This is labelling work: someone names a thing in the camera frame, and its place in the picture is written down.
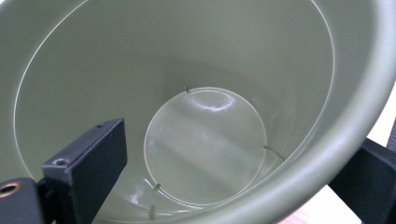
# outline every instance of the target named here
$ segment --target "green bucket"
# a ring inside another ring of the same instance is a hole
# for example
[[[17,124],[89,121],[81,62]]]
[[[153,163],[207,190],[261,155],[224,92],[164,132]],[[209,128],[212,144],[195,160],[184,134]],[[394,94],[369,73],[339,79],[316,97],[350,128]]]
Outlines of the green bucket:
[[[277,222],[374,125],[395,21],[385,0],[4,1],[0,182],[125,118],[94,223]]]

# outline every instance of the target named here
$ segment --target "bucket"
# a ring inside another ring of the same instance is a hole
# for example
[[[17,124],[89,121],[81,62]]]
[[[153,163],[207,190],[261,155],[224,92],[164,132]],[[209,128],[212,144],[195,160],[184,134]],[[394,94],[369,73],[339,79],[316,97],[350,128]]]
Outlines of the bucket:
[[[0,180],[38,180],[125,118],[129,162],[94,223],[277,222],[374,125],[394,21],[385,0],[5,1]]]

